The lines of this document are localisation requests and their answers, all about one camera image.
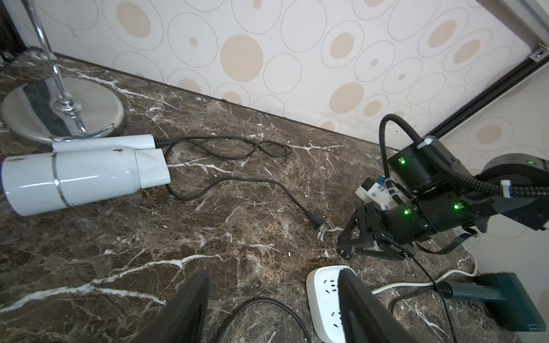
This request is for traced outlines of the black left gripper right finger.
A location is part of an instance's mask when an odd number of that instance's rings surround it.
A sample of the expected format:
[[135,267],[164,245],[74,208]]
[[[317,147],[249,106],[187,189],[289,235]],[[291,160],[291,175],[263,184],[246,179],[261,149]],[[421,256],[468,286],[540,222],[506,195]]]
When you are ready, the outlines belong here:
[[352,270],[340,271],[337,286],[346,342],[416,341]]

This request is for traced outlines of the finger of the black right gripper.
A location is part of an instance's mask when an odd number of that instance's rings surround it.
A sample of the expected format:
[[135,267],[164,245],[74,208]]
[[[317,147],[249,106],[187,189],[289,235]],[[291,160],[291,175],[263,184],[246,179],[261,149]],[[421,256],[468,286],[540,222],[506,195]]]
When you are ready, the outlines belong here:
[[369,242],[351,241],[354,252],[359,255],[391,261],[402,261],[407,257],[406,248],[398,243],[387,240],[378,240],[376,243],[378,244],[378,249],[374,250],[374,245]]
[[355,210],[347,226],[337,238],[336,251],[345,261],[355,254],[367,255],[369,229],[366,224],[366,211]]

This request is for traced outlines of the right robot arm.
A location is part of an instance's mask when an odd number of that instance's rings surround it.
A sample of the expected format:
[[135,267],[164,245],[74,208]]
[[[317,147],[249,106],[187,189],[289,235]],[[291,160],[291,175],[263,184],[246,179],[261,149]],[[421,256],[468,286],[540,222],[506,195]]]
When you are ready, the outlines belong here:
[[[354,212],[337,240],[345,260],[356,254],[400,261],[423,249],[436,234],[463,233],[440,250],[444,255],[486,232],[501,214],[532,230],[548,228],[548,162],[527,154],[505,154],[472,175],[436,137],[419,135],[402,117],[388,114],[411,144],[392,157],[382,154],[384,174],[361,190],[372,199]],[[394,207],[374,200],[388,193]]]

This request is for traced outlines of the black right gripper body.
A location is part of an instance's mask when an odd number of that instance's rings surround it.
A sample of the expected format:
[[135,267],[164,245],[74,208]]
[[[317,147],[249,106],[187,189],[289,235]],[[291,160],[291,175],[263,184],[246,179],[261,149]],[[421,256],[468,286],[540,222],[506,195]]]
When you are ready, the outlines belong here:
[[413,257],[415,250],[412,243],[428,237],[430,225],[421,217],[419,209],[412,202],[387,211],[371,202],[362,206],[361,210],[366,211],[369,243],[374,245],[374,250],[378,249],[376,241],[387,240],[402,245],[407,250],[407,257]]

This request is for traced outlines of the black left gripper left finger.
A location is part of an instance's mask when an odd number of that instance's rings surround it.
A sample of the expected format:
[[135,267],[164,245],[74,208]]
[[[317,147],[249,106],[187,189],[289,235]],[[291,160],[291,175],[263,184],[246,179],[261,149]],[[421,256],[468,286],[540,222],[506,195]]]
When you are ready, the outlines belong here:
[[193,274],[133,341],[200,342],[209,294],[209,274]]

